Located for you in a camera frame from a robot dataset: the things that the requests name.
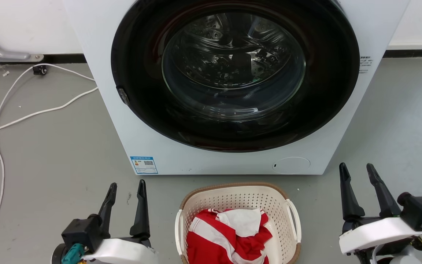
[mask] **white wall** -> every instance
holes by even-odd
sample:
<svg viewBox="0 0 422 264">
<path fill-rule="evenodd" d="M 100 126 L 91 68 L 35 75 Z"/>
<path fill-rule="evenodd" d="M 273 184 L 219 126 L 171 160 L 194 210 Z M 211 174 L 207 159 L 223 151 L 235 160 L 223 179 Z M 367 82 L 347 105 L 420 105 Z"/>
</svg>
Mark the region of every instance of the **white wall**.
<svg viewBox="0 0 422 264">
<path fill-rule="evenodd" d="M 43 54 L 82 53 L 62 0 L 0 0 L 0 46 Z M 389 47 L 415 48 L 422 48 L 422 0 L 411 0 Z"/>
</svg>

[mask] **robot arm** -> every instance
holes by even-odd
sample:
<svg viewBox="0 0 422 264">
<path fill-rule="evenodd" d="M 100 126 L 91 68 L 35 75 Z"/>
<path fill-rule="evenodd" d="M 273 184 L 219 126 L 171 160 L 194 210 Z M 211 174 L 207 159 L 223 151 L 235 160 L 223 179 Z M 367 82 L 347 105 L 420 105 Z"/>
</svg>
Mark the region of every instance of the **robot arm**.
<svg viewBox="0 0 422 264">
<path fill-rule="evenodd" d="M 343 254 L 354 254 L 362 264 L 376 264 L 377 256 L 393 255 L 381 259 L 382 263 L 420 263 L 411 255 L 413 249 L 422 250 L 422 197 L 408 192 L 397 202 L 372 164 L 367 164 L 370 183 L 375 187 L 380 205 L 378 217 L 364 217 L 351 187 L 351 176 L 344 163 L 340 164 L 341 205 L 343 209 L 340 249 Z"/>
<path fill-rule="evenodd" d="M 112 183 L 98 214 L 74 219 L 63 231 L 63 244 L 52 255 L 52 264 L 158 264 L 149 242 L 149 213 L 146 183 L 140 180 L 138 205 L 130 237 L 110 238 L 109 224 L 117 184 Z"/>
</svg>

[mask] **washing machine door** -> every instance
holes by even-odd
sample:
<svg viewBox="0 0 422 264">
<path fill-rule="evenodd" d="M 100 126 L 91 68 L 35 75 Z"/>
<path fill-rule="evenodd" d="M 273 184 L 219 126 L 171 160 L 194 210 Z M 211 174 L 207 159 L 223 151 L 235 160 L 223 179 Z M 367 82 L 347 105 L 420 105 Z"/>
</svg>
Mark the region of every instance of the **washing machine door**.
<svg viewBox="0 0 422 264">
<path fill-rule="evenodd" d="M 332 119 L 354 89 L 359 50 L 330 0 L 138 0 L 116 32 L 112 72 L 157 132 L 251 152 Z"/>
</svg>

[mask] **basket rim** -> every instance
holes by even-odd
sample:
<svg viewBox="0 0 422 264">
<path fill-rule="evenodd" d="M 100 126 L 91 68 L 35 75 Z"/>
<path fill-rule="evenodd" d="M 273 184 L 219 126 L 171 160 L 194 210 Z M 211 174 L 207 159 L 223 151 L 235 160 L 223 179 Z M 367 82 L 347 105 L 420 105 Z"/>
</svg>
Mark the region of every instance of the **basket rim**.
<svg viewBox="0 0 422 264">
<path fill-rule="evenodd" d="M 195 194 L 199 194 L 206 191 L 216 190 L 216 189 L 223 189 L 228 187 L 247 187 L 247 186 L 260 186 L 260 187 L 270 187 L 272 189 L 275 189 L 278 191 L 284 199 L 289 199 L 288 195 L 278 186 L 275 184 L 271 184 L 268 182 L 236 182 L 236 183 L 226 183 L 226 184 L 217 184 L 217 185 L 211 185 L 207 187 L 201 187 L 198 189 L 195 189 L 191 191 L 189 194 L 186 195 L 186 197 L 183 198 L 183 201 L 180 205 L 180 210 L 183 210 L 185 207 L 186 202 Z M 184 255 L 181 255 L 181 260 L 183 264 L 189 264 L 188 261 L 186 261 L 186 258 Z M 294 256 L 287 264 L 294 264 L 300 257 L 300 242 L 296 244 L 296 250 L 294 252 Z"/>
</svg>

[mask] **front-loading washing machine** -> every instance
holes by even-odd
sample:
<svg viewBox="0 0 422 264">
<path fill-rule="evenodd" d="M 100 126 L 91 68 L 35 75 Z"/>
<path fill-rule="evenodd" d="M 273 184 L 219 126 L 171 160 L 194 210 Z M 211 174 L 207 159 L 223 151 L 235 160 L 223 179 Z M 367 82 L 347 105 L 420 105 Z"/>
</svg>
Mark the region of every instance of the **front-loading washing machine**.
<svg viewBox="0 0 422 264">
<path fill-rule="evenodd" d="M 322 174 L 408 2 L 64 4 L 136 174 Z"/>
</svg>

